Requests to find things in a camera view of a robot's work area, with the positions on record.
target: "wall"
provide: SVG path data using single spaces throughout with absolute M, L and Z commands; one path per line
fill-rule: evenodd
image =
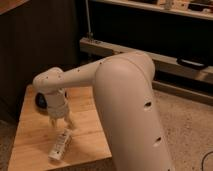
M 18 119 L 27 84 L 52 66 L 77 65 L 74 0 L 31 0 L 0 15 L 0 119 Z

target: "robot arm segment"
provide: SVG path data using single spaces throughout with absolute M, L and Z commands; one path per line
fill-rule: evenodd
M 134 51 L 67 72 L 53 68 L 33 84 L 56 118 L 68 111 L 61 88 L 92 85 L 117 170 L 174 171 L 152 91 L 154 70 L 148 55 Z

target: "white object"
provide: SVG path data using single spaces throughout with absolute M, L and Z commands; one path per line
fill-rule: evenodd
M 66 104 L 63 98 L 57 98 L 61 88 L 93 86 L 96 108 L 118 171 L 175 170 L 152 91 L 155 68 L 147 54 L 134 51 L 67 72 L 50 71 L 38 75 L 33 84 L 56 110 Z
M 60 161 L 68 148 L 71 141 L 70 130 L 65 129 L 63 133 L 59 134 L 55 144 L 53 145 L 49 158 L 54 161 Z

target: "cable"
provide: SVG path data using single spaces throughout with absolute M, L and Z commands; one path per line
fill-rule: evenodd
M 210 151 L 208 153 L 206 153 L 204 156 L 203 156 L 203 159 L 202 159 L 202 162 L 201 162 L 201 171 L 204 171 L 204 162 L 205 162 L 205 159 L 208 157 L 208 155 L 210 154 L 213 154 L 213 151 Z

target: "wooden tabletop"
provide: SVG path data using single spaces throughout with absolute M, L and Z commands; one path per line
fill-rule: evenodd
M 59 132 L 65 127 L 60 120 L 57 129 L 49 124 L 48 116 L 40 114 L 34 106 L 35 91 L 29 86 L 21 111 L 9 171 L 51 170 L 83 164 L 111 157 L 92 96 L 91 87 L 68 89 L 71 115 L 77 130 L 60 163 L 51 163 L 48 153 Z
M 16 8 L 29 0 L 0 0 L 0 15 Z

